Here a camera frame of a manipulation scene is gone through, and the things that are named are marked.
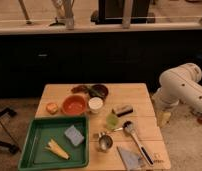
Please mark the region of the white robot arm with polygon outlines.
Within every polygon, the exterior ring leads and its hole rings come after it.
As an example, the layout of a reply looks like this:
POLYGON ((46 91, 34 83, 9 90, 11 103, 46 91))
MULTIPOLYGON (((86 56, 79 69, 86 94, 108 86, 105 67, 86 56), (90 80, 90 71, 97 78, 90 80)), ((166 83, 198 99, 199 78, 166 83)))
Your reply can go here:
POLYGON ((199 84, 201 78, 202 71, 194 63, 186 63, 161 73, 160 87, 152 96, 159 127, 169 121, 172 110, 180 101, 202 115, 202 86, 199 84))

